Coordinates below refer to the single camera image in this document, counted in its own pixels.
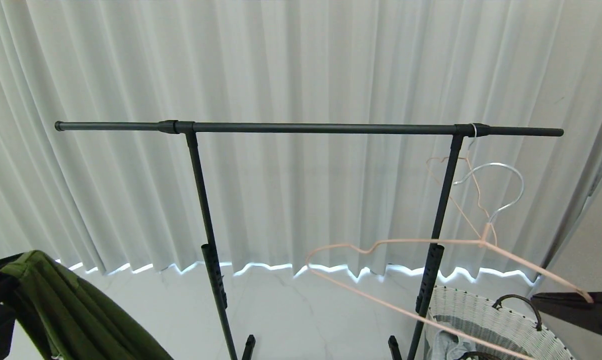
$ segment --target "black basket handle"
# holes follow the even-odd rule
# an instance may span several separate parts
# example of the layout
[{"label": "black basket handle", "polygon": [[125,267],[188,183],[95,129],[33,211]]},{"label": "black basket handle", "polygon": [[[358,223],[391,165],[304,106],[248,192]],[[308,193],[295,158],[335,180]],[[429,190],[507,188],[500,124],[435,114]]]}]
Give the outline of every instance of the black basket handle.
[{"label": "black basket handle", "polygon": [[463,355],[461,355],[461,357],[457,358],[457,360],[466,360],[468,358],[472,358],[473,356],[478,356],[479,360],[501,360],[501,358],[499,358],[496,355],[493,355],[491,353],[486,353],[486,352],[481,352],[481,351],[468,351],[466,353],[464,353]]},{"label": "black basket handle", "polygon": [[523,300],[523,301],[525,301],[525,303],[527,303],[528,305],[530,305],[530,308],[532,308],[532,311],[534,312],[534,316],[536,317],[536,330],[537,331],[543,330],[541,328],[541,314],[539,314],[539,310],[537,310],[537,308],[534,305],[532,305],[532,302],[530,300],[528,300],[527,298],[525,298],[525,297],[523,297],[521,295],[517,295],[517,294],[503,295],[503,296],[501,296],[500,298],[498,298],[494,302],[494,305],[492,305],[492,307],[495,308],[495,309],[497,309],[497,310],[501,309],[503,307],[502,306],[502,302],[505,299],[509,299],[511,297],[515,297],[515,298],[517,298],[519,300]]}]

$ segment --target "clothes rack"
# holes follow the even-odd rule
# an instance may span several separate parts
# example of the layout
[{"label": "clothes rack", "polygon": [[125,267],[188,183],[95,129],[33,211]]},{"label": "clothes rack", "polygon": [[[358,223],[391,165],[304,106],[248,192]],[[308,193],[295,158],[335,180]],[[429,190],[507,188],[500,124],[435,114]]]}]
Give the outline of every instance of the clothes rack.
[{"label": "clothes rack", "polygon": [[[245,123],[245,122],[195,122],[164,120],[159,122],[64,122],[57,121],[54,128],[59,131],[102,130],[102,131],[141,131],[162,132],[168,134],[185,134],[189,148],[190,160],[196,182],[199,205],[203,217],[203,227],[207,244],[201,246],[205,268],[214,294],[221,328],[225,337],[231,360],[237,360],[230,323],[226,309],[228,299],[223,287],[219,254],[214,237],[210,207],[203,178],[203,169],[199,157],[197,133],[314,133],[314,134],[394,134],[394,135],[451,135],[450,153],[445,168],[445,176],[438,199],[436,217],[432,228],[432,239],[438,239],[441,234],[443,218],[448,205],[448,197],[452,188],[452,180],[459,159],[459,152],[465,137],[484,137],[487,135],[511,135],[532,137],[561,137],[563,129],[539,127],[501,127],[483,123],[463,123],[456,125],[402,125],[402,124],[353,124],[353,123]],[[427,313],[432,291],[434,289],[444,247],[433,243],[429,246],[425,260],[421,287],[416,301],[416,312],[424,317]],[[414,360],[423,331],[423,322],[417,322],[411,340],[408,360]],[[250,360],[256,340],[249,335],[244,347],[242,360]],[[400,360],[401,353],[396,338],[388,339],[392,360]]]}]

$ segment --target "laundry basket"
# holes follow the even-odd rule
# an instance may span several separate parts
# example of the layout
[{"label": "laundry basket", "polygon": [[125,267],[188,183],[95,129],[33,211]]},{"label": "laundry basket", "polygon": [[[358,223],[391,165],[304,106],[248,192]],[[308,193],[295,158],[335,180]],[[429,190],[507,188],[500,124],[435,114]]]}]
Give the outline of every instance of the laundry basket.
[{"label": "laundry basket", "polygon": [[[525,301],[532,307],[537,319],[502,306],[502,301],[508,298],[517,298]],[[539,312],[532,306],[527,298],[516,294],[507,294],[496,301],[471,294],[467,291],[453,289],[445,286],[435,286],[432,299],[427,310],[427,318],[451,325],[472,337],[479,338],[504,347],[506,349],[525,354],[537,360],[573,360],[563,342],[543,326]],[[439,329],[435,326],[426,326],[427,345],[433,344]],[[485,353],[484,357],[468,358],[498,358],[500,360],[516,360],[517,358],[493,350],[481,344],[475,344],[478,353]]]}]

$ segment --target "floor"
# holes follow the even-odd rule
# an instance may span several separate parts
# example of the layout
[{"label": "floor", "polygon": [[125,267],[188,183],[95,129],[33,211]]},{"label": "floor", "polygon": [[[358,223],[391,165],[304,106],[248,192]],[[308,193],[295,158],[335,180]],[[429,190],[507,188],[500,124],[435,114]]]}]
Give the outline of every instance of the floor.
[{"label": "floor", "polygon": [[[310,271],[297,276],[290,268],[253,266],[233,275],[232,267],[224,266],[222,271],[239,357],[250,334],[257,342],[255,360],[389,360],[390,335],[407,354],[415,321]],[[135,274],[127,269],[107,276],[83,268],[76,272],[116,301],[176,360],[230,358],[205,266],[184,273],[176,268]],[[415,307],[421,280],[419,271],[391,265],[384,277],[363,273],[355,281],[344,269],[331,276],[407,310]],[[490,299],[506,293],[525,295],[530,289],[520,275],[502,277],[484,271],[477,280],[459,271],[448,279],[439,276],[438,283]],[[507,306],[529,313],[522,303],[511,302]],[[40,359],[21,328],[15,330],[8,358]]]}]

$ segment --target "curtain fold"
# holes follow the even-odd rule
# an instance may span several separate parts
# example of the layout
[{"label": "curtain fold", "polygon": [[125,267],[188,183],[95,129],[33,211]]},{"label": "curtain fold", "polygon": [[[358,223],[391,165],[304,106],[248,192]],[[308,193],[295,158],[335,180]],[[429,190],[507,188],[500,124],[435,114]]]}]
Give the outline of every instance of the curtain fold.
[{"label": "curtain fold", "polygon": [[[480,137],[525,194],[499,246],[540,263],[570,212],[602,128],[602,2],[0,1],[0,257],[40,249],[107,273],[185,269],[206,241],[182,136],[56,132],[55,121],[458,124],[564,128]],[[425,161],[449,136],[198,134],[219,256],[289,264],[348,242],[430,237],[440,186]],[[463,155],[470,141],[466,139]],[[433,162],[443,177],[445,163]],[[463,162],[456,178],[467,173]],[[477,173],[484,207],[519,190]],[[475,226],[470,182],[452,196]],[[448,205],[442,238],[475,235]],[[393,244],[315,262],[383,273],[424,265]],[[519,269],[447,246],[442,271]]]}]

